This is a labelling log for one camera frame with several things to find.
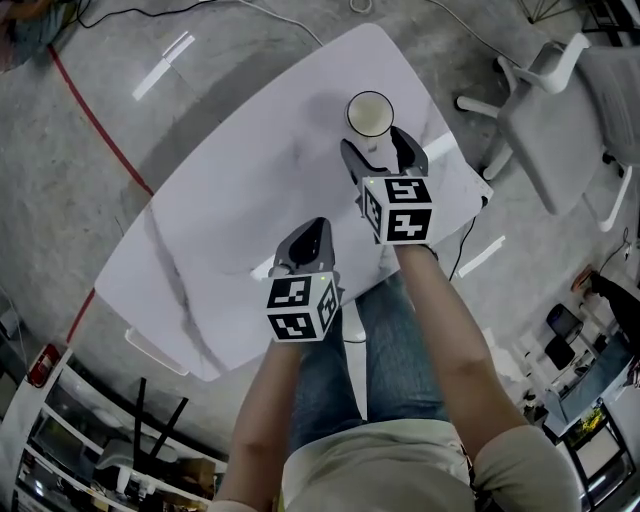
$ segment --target blue jeans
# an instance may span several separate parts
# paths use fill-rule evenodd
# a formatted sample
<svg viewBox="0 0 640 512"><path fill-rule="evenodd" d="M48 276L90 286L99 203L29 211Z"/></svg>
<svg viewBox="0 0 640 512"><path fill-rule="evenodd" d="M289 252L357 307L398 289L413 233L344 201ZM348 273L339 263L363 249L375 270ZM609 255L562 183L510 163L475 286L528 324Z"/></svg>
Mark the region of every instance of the blue jeans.
<svg viewBox="0 0 640 512"><path fill-rule="evenodd" d="M449 421L400 274L356 300L367 335L367 421L356 405L342 340L342 310L322 342L305 346L290 453L365 423L404 418Z"/></svg>

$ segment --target mug rim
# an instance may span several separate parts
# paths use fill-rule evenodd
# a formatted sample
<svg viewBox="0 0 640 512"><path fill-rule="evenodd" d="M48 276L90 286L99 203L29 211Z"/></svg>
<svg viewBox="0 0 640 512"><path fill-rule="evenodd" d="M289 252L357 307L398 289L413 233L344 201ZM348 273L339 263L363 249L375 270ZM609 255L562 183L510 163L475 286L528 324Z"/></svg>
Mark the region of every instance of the mug rim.
<svg viewBox="0 0 640 512"><path fill-rule="evenodd" d="M385 128L384 131L380 132L378 135L365 135L364 133L358 131L353 124L351 123L351 119L349 118L349 107L351 107L351 104L353 103L353 101L360 95L362 94L368 94L368 93L373 93L373 94L377 94L378 96L382 96L386 102L389 104L389 106L391 107L391 122L389 123L389 126L387 126L387 128ZM362 137L367 137L369 139L373 139L376 137L382 137L385 133L387 133L391 127L393 126L393 121L395 120L396 117L396 113L395 110L393 108L393 103L391 103L391 100L389 98L387 98L384 94L382 94L381 92L378 91L372 91L372 90L367 90L367 91L361 91L358 94L356 94L353 98L351 98L349 100L349 103L347 103L347 111L346 111L346 116L347 118L347 123L349 124L349 126L351 127L351 129L356 132L358 135L361 135Z"/></svg>

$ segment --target gray floor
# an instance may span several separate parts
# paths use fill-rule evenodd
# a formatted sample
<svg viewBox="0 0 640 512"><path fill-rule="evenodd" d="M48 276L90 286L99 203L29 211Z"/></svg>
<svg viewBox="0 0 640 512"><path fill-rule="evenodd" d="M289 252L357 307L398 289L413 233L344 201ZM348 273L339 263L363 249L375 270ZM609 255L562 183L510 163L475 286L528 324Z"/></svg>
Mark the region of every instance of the gray floor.
<svg viewBox="0 0 640 512"><path fill-rule="evenodd" d="M103 0L87 19L130 5L157 11L191 2ZM442 9L424 0L374 0L370 14L358 15L348 0L258 3L307 23L325 42L363 22L380 24L431 92L469 163L479 165L495 128L490 120L457 112L452 97L466 93L500 104L506 87L491 69L494 53ZM445 3L521 64L531 62L549 34L566 39L580 26L575 15L531 26L516 0ZM193 44L134 101L131 92L185 31ZM315 49L303 31L224 1L175 17L112 18L92 30L69 30L56 46L97 118L154 190L240 104ZM46 53L0 77L0 119L0 283L37 338L62 344L122 230L148 196L88 122ZM594 193L610 200L616 180L603 170ZM481 327L491 327L498 343L508 344L586 261L618 243L627 221L635 233L637 199L630 194L616 227L604 236L584 205L561 219L549 216L520 169L501 176L495 189L462 263L502 234L505 249L456 286ZM437 248L446 270L459 240L456 234ZM73 349L126 397L135 396L139 378L146 377L147 407L159 418L168 418L178 397L189 397L178 430L227 447L257 362L213 383L179 377L132 348L123 337L126 327L96 298ZM358 357L356 368L362 366Z"/></svg>

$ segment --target desk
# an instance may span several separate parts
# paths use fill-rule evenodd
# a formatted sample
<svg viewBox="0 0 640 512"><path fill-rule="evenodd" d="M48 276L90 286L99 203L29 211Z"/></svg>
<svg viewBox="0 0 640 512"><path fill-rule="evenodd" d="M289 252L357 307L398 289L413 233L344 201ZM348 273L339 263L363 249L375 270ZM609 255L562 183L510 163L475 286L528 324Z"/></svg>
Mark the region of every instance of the desk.
<svg viewBox="0 0 640 512"><path fill-rule="evenodd" d="M380 263L339 151L343 137L357 143L344 110L364 90L391 100L394 124L430 157L430 242L471 220L491 189L391 39L361 25L267 85L187 157L114 251L98 294L167 356L212 380L266 350L269 282L250 272L303 222L332 223L343 303L395 272L397 263ZM388 134L367 156L397 171Z"/></svg>

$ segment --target cup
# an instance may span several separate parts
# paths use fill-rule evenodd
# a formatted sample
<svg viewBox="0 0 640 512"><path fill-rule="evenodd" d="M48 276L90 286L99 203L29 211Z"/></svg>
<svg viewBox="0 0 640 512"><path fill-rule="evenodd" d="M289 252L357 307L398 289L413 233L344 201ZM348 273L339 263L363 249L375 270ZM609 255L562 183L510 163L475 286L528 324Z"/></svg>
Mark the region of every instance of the cup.
<svg viewBox="0 0 640 512"><path fill-rule="evenodd" d="M393 124L393 105L376 91L363 91L347 103L347 124L362 138L369 153L378 149L378 138Z"/></svg>

